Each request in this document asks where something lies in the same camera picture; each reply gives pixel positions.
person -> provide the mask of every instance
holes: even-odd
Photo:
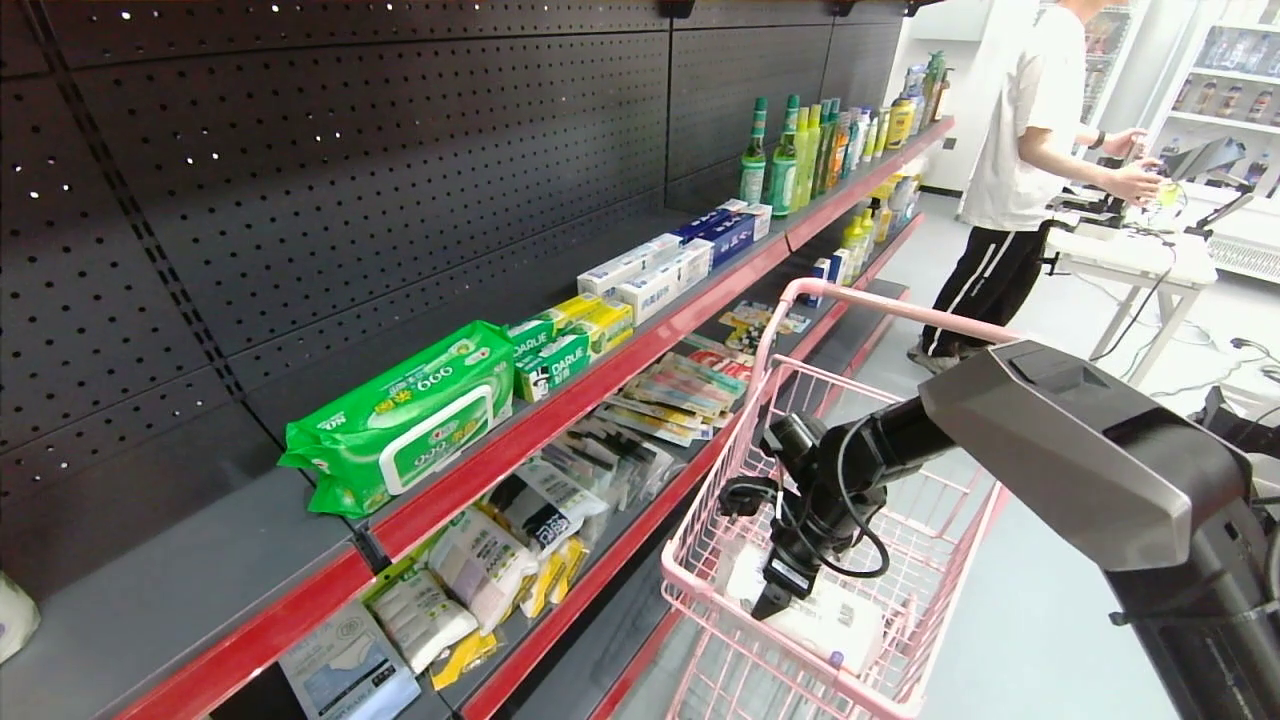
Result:
[[[1103,168],[1071,155],[1075,145],[1126,156],[1146,131],[1108,135],[1080,123],[1084,106],[1084,26],[1115,0],[1060,0],[1028,33],[1004,87],[961,201],[969,242],[933,304],[936,310],[1005,325],[1039,277],[1048,202],[1064,178],[1093,184],[1135,205],[1156,196],[1160,160]],[[927,325],[908,357],[941,373],[986,343]]]

pink shopping cart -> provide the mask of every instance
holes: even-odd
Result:
[[[897,400],[791,357],[771,356],[778,324],[801,295],[992,342],[1016,340],[1005,328],[812,278],[787,286],[760,338],[741,420],[663,550],[663,594],[698,624],[687,670],[667,715],[672,720],[915,717],[974,548],[1005,498],[1006,491],[960,451],[951,465],[966,465],[961,470],[969,475],[966,483],[922,471],[892,486],[888,505],[870,521],[888,550],[888,571],[876,579],[849,579],[823,570],[824,582],[838,583],[877,609],[872,615],[881,642],[868,646],[868,661],[860,667],[837,667],[794,637],[754,620],[741,600],[726,592],[726,577],[744,548],[768,550],[773,507],[762,506],[750,518],[721,516],[721,489],[741,475],[772,478],[781,487],[777,462],[756,447],[760,429],[774,419],[794,411],[852,419]],[[870,568],[878,557],[872,543],[859,543],[841,561]]]

green wet wipes package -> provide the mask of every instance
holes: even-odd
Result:
[[[284,429],[280,465],[319,470],[308,509],[364,518],[511,416],[507,334],[471,323]]]

sneaker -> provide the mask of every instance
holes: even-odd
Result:
[[[960,357],[955,355],[941,355],[934,357],[933,355],[925,354],[924,348],[920,347],[920,343],[915,343],[915,347],[906,351],[906,359],[934,375],[945,373],[946,370],[950,370],[960,364]]]

green toothpaste box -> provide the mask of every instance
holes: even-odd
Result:
[[[585,333],[570,329],[539,352],[522,357],[516,363],[516,395],[527,402],[550,395],[591,363],[589,345]]]
[[[319,470],[311,511],[364,518],[511,416],[513,356],[474,322],[289,423],[280,465]]]

